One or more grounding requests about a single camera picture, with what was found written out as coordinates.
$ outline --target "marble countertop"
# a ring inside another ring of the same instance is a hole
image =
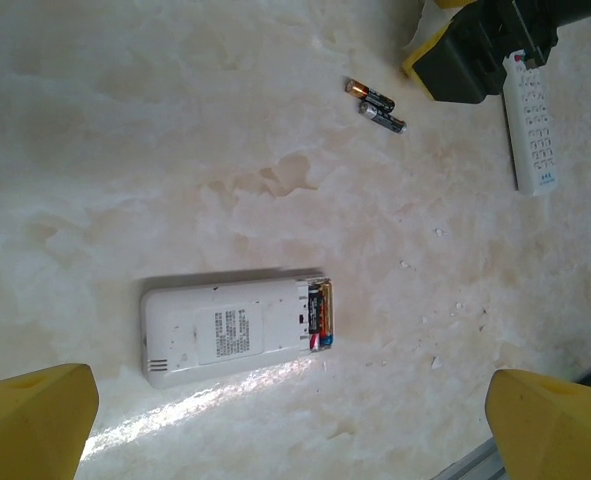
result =
[[[544,70],[561,184],[526,198],[498,98],[400,73],[418,12],[0,0],[0,379],[91,365],[77,478],[429,479],[489,437],[495,369],[591,364],[591,19]],[[360,117],[346,76],[408,132]],[[332,350],[148,385],[150,279],[315,267]]]

